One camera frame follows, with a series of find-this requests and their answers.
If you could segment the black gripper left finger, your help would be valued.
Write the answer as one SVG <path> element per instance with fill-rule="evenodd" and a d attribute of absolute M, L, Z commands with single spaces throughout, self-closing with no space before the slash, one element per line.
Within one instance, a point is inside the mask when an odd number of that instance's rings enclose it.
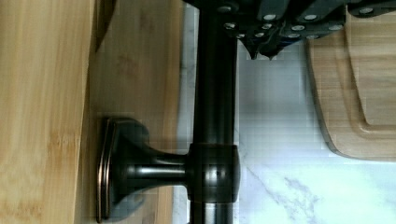
<path fill-rule="evenodd" d="M 284 47 L 285 0 L 183 0 L 219 20 L 228 36 L 240 39 L 250 58 L 270 59 Z"/>

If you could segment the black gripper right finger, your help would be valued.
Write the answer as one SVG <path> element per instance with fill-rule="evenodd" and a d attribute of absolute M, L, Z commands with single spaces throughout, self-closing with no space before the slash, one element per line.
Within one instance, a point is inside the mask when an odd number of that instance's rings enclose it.
<path fill-rule="evenodd" d="M 395 10 L 395 0 L 260 0 L 262 28 L 267 31 L 260 54 L 276 56 L 303 39 L 341 30 L 347 13 L 372 18 Z"/>

